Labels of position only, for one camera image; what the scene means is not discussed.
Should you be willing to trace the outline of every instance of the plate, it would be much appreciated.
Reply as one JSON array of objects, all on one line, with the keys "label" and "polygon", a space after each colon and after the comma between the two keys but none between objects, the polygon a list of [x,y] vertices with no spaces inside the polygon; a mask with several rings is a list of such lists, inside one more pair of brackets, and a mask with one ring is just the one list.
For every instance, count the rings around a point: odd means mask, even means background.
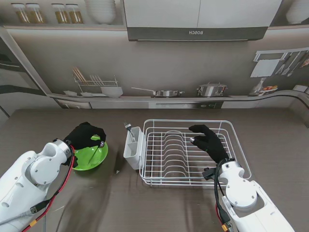
[{"label": "plate", "polygon": [[[92,136],[91,139],[99,140],[100,137]],[[107,156],[108,146],[107,143],[105,143],[104,147],[98,148],[98,150],[96,151],[97,147],[98,146],[86,147],[80,150],[76,150],[75,156],[77,157],[78,166],[73,169],[77,171],[86,171],[99,166]]]}]

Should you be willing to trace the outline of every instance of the dish rack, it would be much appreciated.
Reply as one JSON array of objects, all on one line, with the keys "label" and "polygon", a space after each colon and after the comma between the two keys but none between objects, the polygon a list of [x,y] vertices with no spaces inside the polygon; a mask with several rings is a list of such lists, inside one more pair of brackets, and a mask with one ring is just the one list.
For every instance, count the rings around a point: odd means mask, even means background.
[{"label": "dish rack", "polygon": [[251,171],[231,122],[225,120],[168,120],[149,119],[144,122],[145,140],[141,143],[140,176],[148,185],[163,186],[212,186],[206,181],[204,168],[216,163],[207,152],[190,142],[190,138],[201,135],[188,128],[205,124],[220,138],[228,156],[235,158],[245,170],[244,178]]},{"label": "dish rack", "polygon": [[116,80],[115,77],[114,77],[114,81],[101,80],[101,78],[99,78],[99,76],[97,75],[90,76],[90,77],[92,81],[87,81],[87,80],[81,81],[81,80],[78,80],[78,78],[73,74],[74,81],[77,83],[82,93],[83,93],[82,87],[118,87],[118,81]]}]

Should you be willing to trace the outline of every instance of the jar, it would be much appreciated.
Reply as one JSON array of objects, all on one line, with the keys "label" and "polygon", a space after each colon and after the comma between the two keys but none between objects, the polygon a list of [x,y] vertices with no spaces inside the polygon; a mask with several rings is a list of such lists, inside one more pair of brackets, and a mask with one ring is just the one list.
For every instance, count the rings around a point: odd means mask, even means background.
[{"label": "jar", "polygon": [[81,10],[79,9],[77,4],[66,4],[68,10],[69,10],[69,15],[71,18],[71,22],[76,24],[80,23],[83,24],[83,18],[81,14]]},{"label": "jar", "polygon": [[58,23],[70,23],[68,13],[63,4],[52,4]]},{"label": "jar", "polygon": [[26,6],[27,8],[29,8],[29,11],[30,11],[30,22],[31,23],[46,23],[39,4],[27,3]]},{"label": "jar", "polygon": [[29,16],[26,12],[26,7],[22,3],[12,3],[12,6],[15,9],[15,12],[18,16],[19,22],[21,23],[30,23]]}]

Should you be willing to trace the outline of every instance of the gray countertop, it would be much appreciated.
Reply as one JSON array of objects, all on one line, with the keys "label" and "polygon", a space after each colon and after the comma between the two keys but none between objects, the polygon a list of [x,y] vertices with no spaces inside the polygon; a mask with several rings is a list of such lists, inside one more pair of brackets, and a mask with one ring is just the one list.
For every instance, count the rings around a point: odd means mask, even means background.
[{"label": "gray countertop", "polygon": [[[40,152],[84,121],[104,128],[109,153],[97,168],[74,171],[47,215],[47,232],[221,232],[212,189],[150,187],[123,159],[126,120],[213,119],[233,123],[256,180],[297,232],[309,208],[309,131],[284,109],[19,110],[0,131],[0,175],[24,152]],[[54,192],[67,168],[50,188]],[[31,232],[42,232],[43,220]]]}]

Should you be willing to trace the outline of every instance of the utensil holder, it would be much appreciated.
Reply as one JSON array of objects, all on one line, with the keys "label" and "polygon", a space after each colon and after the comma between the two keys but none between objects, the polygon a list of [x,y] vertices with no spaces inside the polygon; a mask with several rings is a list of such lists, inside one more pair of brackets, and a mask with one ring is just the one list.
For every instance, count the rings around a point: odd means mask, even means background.
[{"label": "utensil holder", "polygon": [[124,158],[128,161],[134,170],[140,169],[141,154],[145,151],[146,141],[145,135],[139,127],[133,127],[131,132],[134,135],[135,142],[132,140],[132,135],[128,131],[126,135],[126,146],[124,151]]}]

